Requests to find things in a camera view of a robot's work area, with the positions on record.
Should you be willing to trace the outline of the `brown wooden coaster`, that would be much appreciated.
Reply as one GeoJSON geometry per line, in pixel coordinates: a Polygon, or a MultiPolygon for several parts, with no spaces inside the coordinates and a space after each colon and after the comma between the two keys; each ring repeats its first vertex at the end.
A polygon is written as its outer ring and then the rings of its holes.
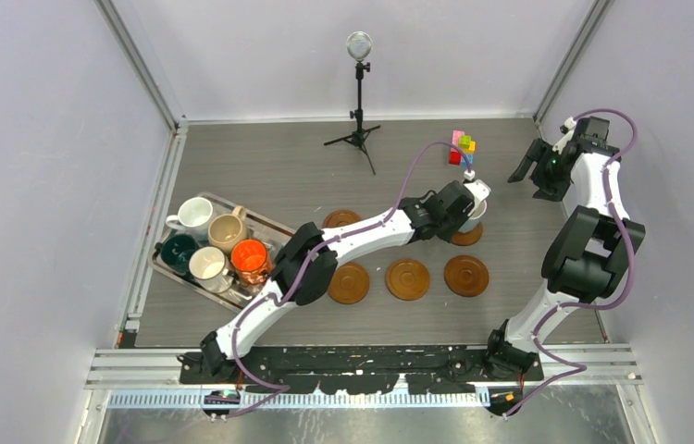
{"type": "Polygon", "coordinates": [[[472,255],[457,255],[450,259],[443,269],[447,287],[462,297],[481,295],[490,283],[487,266],[472,255]]]}
{"type": "Polygon", "coordinates": [[[337,303],[351,305],[364,299],[370,290],[370,276],[356,262],[340,266],[328,286],[328,296],[337,303]]]}
{"type": "Polygon", "coordinates": [[[385,276],[389,292],[406,302],[422,298],[429,290],[430,281],[428,269],[412,258],[396,260],[388,267],[385,276]]]}
{"type": "Polygon", "coordinates": [[[472,229],[466,232],[457,231],[451,237],[451,243],[457,246],[470,246],[477,243],[483,235],[484,227],[478,222],[472,229]]]}
{"type": "Polygon", "coordinates": [[[349,209],[340,209],[331,212],[325,217],[322,228],[344,227],[362,220],[363,218],[355,213],[355,211],[349,209]]]}

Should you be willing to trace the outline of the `white mug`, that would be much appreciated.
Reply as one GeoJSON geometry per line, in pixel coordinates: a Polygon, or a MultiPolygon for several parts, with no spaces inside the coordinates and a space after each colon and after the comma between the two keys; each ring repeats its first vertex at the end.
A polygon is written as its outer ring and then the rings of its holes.
{"type": "Polygon", "coordinates": [[[167,216],[165,224],[175,230],[205,233],[214,215],[212,203],[197,196],[182,203],[175,214],[167,216]]]}

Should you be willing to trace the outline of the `dark green mug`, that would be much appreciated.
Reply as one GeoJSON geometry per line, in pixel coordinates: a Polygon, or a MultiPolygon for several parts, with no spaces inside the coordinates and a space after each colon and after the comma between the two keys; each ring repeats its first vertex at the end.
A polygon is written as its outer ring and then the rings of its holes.
{"type": "Polygon", "coordinates": [[[199,244],[190,235],[177,234],[155,245],[155,252],[162,263],[179,276],[190,272],[189,263],[199,244]]]}

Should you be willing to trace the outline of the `light blue mug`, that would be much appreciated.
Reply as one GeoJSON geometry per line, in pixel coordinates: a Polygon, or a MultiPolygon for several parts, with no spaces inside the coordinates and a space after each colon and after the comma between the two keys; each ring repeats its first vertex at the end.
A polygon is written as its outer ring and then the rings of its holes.
{"type": "Polygon", "coordinates": [[[458,233],[467,233],[476,228],[477,225],[480,223],[481,218],[486,213],[487,207],[488,204],[486,200],[477,203],[469,218],[464,222],[464,224],[461,227],[458,228],[458,233]]]}

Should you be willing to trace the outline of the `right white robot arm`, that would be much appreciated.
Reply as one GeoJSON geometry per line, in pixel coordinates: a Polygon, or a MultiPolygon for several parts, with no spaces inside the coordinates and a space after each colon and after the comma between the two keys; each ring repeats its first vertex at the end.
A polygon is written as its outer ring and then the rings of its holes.
{"type": "Polygon", "coordinates": [[[508,178],[530,178],[534,198],[563,204],[568,218],[544,256],[535,295],[490,334],[482,356],[490,378],[525,374],[567,316],[611,299],[645,238],[645,227],[622,205],[623,152],[608,143],[609,130],[596,111],[570,117],[558,142],[534,140],[508,178]]]}

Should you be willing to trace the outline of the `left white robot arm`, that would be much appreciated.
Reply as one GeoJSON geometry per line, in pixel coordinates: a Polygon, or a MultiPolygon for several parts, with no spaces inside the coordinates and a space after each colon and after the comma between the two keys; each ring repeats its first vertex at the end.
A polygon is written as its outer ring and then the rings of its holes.
{"type": "Polygon", "coordinates": [[[386,248],[439,238],[451,241],[490,187],[479,179],[452,181],[420,198],[403,197],[378,216],[340,228],[300,226],[279,251],[258,294],[226,325],[201,341],[201,366],[217,383],[237,375],[238,361],[283,315],[322,297],[341,265],[386,248]]]}

